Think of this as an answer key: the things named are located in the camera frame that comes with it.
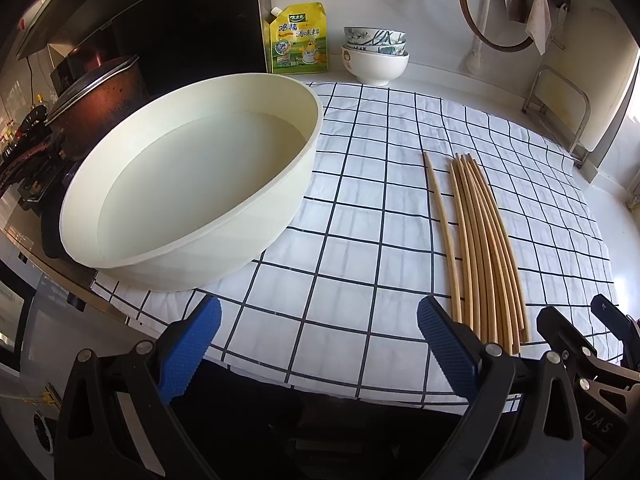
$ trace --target white tablecloth with black grid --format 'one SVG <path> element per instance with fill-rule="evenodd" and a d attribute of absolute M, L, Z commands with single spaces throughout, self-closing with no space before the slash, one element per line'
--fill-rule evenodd
<path fill-rule="evenodd" d="M 447 170 L 454 153 L 471 153 L 510 235 L 530 326 L 541 308 L 556 306 L 601 358 L 620 358 L 621 345 L 588 308 L 595 294 L 616 303 L 616 293 L 607 248 L 562 148 L 438 97 L 311 86 L 325 106 L 315 170 L 298 214 L 258 259 L 203 289 L 135 290 L 103 273 L 92 289 L 158 332 L 209 291 L 223 309 L 211 360 L 294 388 L 463 410 L 418 330 L 416 307 L 427 293 L 446 309 L 450 300 L 422 150 L 454 231 Z M 532 333 L 522 356 L 538 358 L 548 346 Z"/>

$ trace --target seasoning pouch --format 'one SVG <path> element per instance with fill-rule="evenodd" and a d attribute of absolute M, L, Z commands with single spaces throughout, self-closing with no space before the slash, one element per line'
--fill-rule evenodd
<path fill-rule="evenodd" d="M 271 11 L 270 71 L 274 74 L 327 72 L 326 14 L 319 2 Z"/>

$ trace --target white bowl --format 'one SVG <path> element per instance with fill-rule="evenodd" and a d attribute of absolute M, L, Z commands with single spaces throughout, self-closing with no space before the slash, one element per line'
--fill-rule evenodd
<path fill-rule="evenodd" d="M 62 206 L 62 243 L 79 263 L 145 290 L 212 283 L 294 217 L 321 125 L 316 94 L 279 75 L 229 75 L 164 95 L 84 160 Z"/>
<path fill-rule="evenodd" d="M 395 45 L 404 43 L 404 32 L 386 28 L 344 27 L 347 43 L 357 45 Z"/>
<path fill-rule="evenodd" d="M 402 56 L 404 54 L 404 46 L 406 43 L 398 43 L 395 45 L 354 45 L 346 43 L 344 46 L 352 50 L 365 50 L 375 54 L 389 54 L 391 56 Z"/>
<path fill-rule="evenodd" d="M 409 53 L 402 56 L 374 54 L 342 46 L 342 62 L 356 79 L 365 85 L 386 86 L 402 75 L 409 63 Z"/>

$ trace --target white cloth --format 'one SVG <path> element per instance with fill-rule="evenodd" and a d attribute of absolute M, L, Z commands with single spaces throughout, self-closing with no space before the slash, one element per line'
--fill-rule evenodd
<path fill-rule="evenodd" d="M 525 30 L 533 38 L 540 54 L 544 54 L 546 40 L 551 32 L 551 13 L 547 0 L 533 0 Z"/>

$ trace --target silver bolt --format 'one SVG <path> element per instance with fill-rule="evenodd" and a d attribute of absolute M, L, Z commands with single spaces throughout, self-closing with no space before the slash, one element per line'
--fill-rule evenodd
<path fill-rule="evenodd" d="M 502 348 L 500 348 L 500 346 L 495 343 L 489 343 L 484 347 L 484 349 L 489 355 L 492 355 L 493 357 L 500 357 L 502 355 Z"/>
<path fill-rule="evenodd" d="M 89 350 L 88 348 L 85 348 L 84 350 L 81 350 L 78 352 L 78 361 L 80 361 L 81 363 L 85 363 L 89 359 L 91 359 L 91 355 L 92 355 L 91 350 Z"/>
<path fill-rule="evenodd" d="M 147 355 L 154 349 L 154 344 L 151 341 L 140 341 L 136 345 L 136 353 L 140 355 Z"/>
<path fill-rule="evenodd" d="M 555 352 L 547 352 L 546 358 L 548 361 L 552 362 L 555 365 L 557 365 L 560 362 L 560 356 Z"/>

